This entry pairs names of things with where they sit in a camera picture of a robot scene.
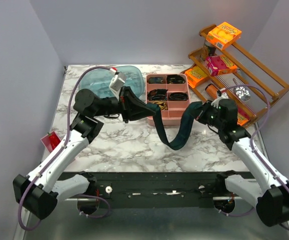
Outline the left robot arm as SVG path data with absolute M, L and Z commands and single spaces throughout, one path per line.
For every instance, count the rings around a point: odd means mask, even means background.
M 89 198 L 95 193 L 96 181 L 86 173 L 66 180 L 59 177 L 100 133 L 104 124 L 96 119 L 98 116 L 121 115 L 128 123 L 155 114 L 153 107 L 138 99 L 128 86 L 122 87 L 118 97 L 106 98 L 82 89 L 74 101 L 77 114 L 63 140 L 34 170 L 26 176 L 17 175 L 12 182 L 19 210 L 25 208 L 40 220 L 48 217 L 59 202 L 80 194 Z

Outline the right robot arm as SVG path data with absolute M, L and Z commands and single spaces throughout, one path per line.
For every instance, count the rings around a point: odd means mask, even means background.
M 256 179 L 250 183 L 232 174 L 214 184 L 215 192 L 233 192 L 249 203 L 268 227 L 289 221 L 289 180 L 258 150 L 252 135 L 238 124 L 238 107 L 232 99 L 207 101 L 191 114 L 201 124 L 215 127 L 220 140 L 237 155 Z

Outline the dark green tie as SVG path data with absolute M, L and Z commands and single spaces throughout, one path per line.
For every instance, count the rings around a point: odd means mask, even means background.
M 167 138 L 160 107 L 154 103 L 147 103 L 146 106 L 154 111 L 152 118 L 161 142 L 168 146 L 170 149 L 177 151 L 186 145 L 190 137 L 192 126 L 194 120 L 196 119 L 196 116 L 192 115 L 192 112 L 195 110 L 200 111 L 203 107 L 203 103 L 201 101 L 195 101 L 189 104 L 181 116 L 179 130 L 172 141 L 169 141 Z

